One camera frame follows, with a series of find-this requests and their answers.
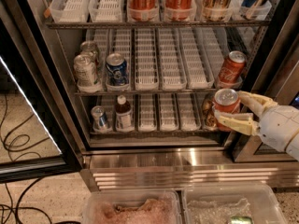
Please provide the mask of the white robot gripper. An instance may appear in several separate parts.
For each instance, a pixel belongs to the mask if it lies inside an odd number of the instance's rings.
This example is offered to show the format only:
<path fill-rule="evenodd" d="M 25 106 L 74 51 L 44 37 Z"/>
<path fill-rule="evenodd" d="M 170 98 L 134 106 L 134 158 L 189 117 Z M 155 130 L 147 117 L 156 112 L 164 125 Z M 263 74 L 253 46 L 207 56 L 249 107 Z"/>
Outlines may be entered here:
<path fill-rule="evenodd" d="M 245 135 L 257 135 L 261 140 L 279 152 L 299 151 L 299 110 L 290 105 L 278 105 L 272 98 L 239 91 L 243 105 L 248 107 L 260 122 L 253 119 L 252 113 L 226 113 L 214 111 L 219 124 Z"/>

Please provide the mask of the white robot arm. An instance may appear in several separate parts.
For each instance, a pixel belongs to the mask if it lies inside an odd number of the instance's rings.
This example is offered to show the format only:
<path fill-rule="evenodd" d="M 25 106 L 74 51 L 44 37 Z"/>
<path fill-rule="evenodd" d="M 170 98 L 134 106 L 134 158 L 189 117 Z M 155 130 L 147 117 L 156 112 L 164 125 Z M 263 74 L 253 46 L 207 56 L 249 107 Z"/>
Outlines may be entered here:
<path fill-rule="evenodd" d="M 239 133 L 259 136 L 263 143 L 299 161 L 299 110 L 291 105 L 279 105 L 260 94 L 246 91 L 237 94 L 251 113 L 231 114 L 213 107 L 217 122 Z"/>

